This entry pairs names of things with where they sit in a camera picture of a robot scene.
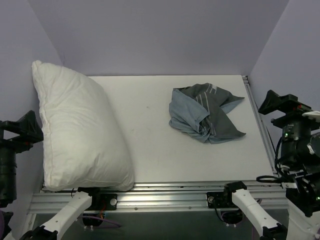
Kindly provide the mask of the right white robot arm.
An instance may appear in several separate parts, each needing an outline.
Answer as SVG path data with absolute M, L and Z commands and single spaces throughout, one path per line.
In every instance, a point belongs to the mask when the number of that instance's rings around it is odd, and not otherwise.
M 261 240 L 318 240 L 320 238 L 320 113 L 293 94 L 269 90 L 258 112 L 268 115 L 282 133 L 277 142 L 274 169 L 277 176 L 262 175 L 260 183 L 285 190 L 287 222 L 263 208 L 242 182 L 224 186 L 223 203 L 234 206 L 249 220 Z

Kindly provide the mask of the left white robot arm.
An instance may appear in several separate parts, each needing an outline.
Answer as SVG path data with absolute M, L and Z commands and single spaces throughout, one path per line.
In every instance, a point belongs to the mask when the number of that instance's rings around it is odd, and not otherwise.
M 44 140 L 35 112 L 28 111 L 17 121 L 0 122 L 0 207 L 6 208 L 17 199 L 16 154 L 30 150 Z M 98 188 L 78 188 L 73 198 L 54 217 L 34 230 L 24 233 L 21 240 L 60 240 L 69 227 L 86 210 L 100 206 Z

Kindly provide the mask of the pillowcase grey outside blue inside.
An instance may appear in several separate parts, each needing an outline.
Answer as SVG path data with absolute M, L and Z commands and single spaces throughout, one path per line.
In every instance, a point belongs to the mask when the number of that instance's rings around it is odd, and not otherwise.
M 228 113 L 245 98 L 211 83 L 174 88 L 168 111 L 169 125 L 204 144 L 219 144 L 243 138 Z

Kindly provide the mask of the white pillow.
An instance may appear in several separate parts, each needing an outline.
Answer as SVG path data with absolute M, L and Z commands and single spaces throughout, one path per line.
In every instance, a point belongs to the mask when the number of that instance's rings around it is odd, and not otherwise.
M 134 186 L 128 146 L 104 89 L 64 66 L 36 60 L 31 65 L 43 132 L 45 187 Z

